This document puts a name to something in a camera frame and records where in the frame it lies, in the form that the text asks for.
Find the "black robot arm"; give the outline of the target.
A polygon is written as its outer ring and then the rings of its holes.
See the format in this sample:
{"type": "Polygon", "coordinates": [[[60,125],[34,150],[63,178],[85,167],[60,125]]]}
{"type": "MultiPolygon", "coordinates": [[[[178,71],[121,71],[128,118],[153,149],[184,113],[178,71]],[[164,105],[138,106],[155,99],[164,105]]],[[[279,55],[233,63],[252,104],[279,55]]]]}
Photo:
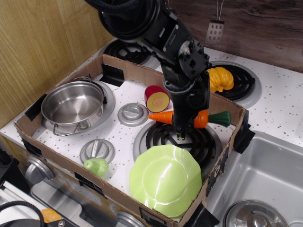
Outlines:
{"type": "Polygon", "coordinates": [[[198,113],[209,107],[209,56],[163,0],[90,0],[103,27],[137,43],[158,59],[173,102],[172,126],[183,140],[198,113]]]}

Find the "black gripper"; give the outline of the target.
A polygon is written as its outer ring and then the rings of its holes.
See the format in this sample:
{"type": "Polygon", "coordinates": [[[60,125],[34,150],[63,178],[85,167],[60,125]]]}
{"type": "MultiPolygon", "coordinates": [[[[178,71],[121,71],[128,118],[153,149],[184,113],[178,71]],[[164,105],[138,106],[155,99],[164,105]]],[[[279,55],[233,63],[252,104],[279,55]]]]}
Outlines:
{"type": "Polygon", "coordinates": [[[182,87],[172,84],[166,78],[163,79],[163,85],[173,102],[172,126],[177,140],[185,140],[186,130],[193,127],[193,120],[198,113],[209,108],[209,73],[204,71],[182,87]]]}

